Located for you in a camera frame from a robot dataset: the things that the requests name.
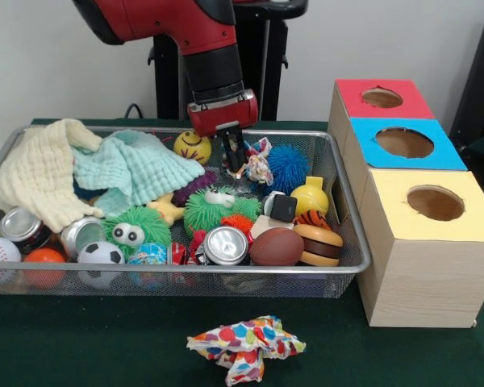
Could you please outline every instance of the black stand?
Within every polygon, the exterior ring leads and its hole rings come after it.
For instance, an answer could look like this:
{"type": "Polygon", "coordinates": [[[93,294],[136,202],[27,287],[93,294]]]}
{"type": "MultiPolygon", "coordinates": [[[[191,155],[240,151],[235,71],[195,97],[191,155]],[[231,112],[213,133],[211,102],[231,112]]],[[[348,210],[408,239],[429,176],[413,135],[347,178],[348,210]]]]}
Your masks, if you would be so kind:
{"type": "Polygon", "coordinates": [[[484,30],[457,109],[450,138],[459,147],[484,136],[484,30]]]}
{"type": "MultiPolygon", "coordinates": [[[[275,121],[282,79],[282,66],[288,67],[285,19],[307,11],[308,0],[288,2],[249,2],[234,4],[236,34],[244,75],[244,86],[252,89],[260,107],[260,120],[275,121]]],[[[159,119],[184,119],[191,102],[177,46],[166,35],[154,38],[148,63],[154,60],[156,108],[159,119]]]]}
{"type": "Polygon", "coordinates": [[[482,137],[484,137],[484,30],[450,132],[450,139],[484,190],[484,152],[476,149],[482,137]]]}

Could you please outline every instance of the red box top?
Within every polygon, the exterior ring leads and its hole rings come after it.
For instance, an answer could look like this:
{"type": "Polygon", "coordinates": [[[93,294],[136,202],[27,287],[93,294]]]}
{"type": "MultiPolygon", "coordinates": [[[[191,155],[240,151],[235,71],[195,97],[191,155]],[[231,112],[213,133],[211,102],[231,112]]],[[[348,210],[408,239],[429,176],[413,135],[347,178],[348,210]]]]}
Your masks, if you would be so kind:
{"type": "Polygon", "coordinates": [[[353,119],[434,119],[413,81],[337,79],[337,87],[353,119]]]}

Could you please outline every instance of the wire mesh tray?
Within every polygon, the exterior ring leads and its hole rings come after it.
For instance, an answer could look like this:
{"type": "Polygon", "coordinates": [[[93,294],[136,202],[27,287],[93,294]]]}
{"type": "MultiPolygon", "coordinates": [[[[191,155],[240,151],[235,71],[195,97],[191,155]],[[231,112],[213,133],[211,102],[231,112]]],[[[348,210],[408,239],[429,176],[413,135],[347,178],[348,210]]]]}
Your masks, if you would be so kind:
{"type": "MultiPolygon", "coordinates": [[[[182,132],[176,128],[88,127],[106,137],[113,131],[132,129],[152,132],[169,148],[182,132]]],[[[25,128],[18,129],[0,151],[0,164],[19,144],[25,128]]],[[[344,239],[337,267],[173,266],[110,264],[28,264],[0,262],[0,293],[98,296],[240,296],[338,298],[357,273],[370,263],[361,220],[335,140],[321,131],[247,130],[244,138],[256,142],[267,137],[273,146],[290,144],[310,159],[309,175],[322,177],[330,199],[328,222],[344,239]],[[47,285],[42,289],[27,281],[35,275],[47,285]]],[[[221,143],[212,140],[213,153],[207,169],[218,174],[218,185],[233,185],[243,196],[246,182],[234,181],[221,167],[221,143]]],[[[172,227],[174,241],[189,244],[182,222],[172,227]]]]}

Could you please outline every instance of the brown football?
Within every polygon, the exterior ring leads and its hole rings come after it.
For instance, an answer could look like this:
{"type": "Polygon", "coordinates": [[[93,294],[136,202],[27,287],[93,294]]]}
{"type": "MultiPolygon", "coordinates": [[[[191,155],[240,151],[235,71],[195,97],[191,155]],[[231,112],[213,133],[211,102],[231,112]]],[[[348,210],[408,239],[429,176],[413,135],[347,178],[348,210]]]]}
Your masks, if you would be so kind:
{"type": "Polygon", "coordinates": [[[254,240],[249,255],[259,266],[294,266],[303,253],[303,238],[288,228],[271,228],[254,240]]]}

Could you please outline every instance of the toy hamburger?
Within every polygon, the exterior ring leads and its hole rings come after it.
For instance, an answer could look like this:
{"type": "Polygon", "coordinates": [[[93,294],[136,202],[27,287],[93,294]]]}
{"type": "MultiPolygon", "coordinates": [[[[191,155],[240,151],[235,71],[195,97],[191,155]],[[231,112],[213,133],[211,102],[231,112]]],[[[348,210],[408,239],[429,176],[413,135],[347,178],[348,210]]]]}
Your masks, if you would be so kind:
{"type": "Polygon", "coordinates": [[[313,266],[337,266],[343,240],[335,232],[309,224],[293,228],[303,238],[305,249],[300,261],[313,266]]]}

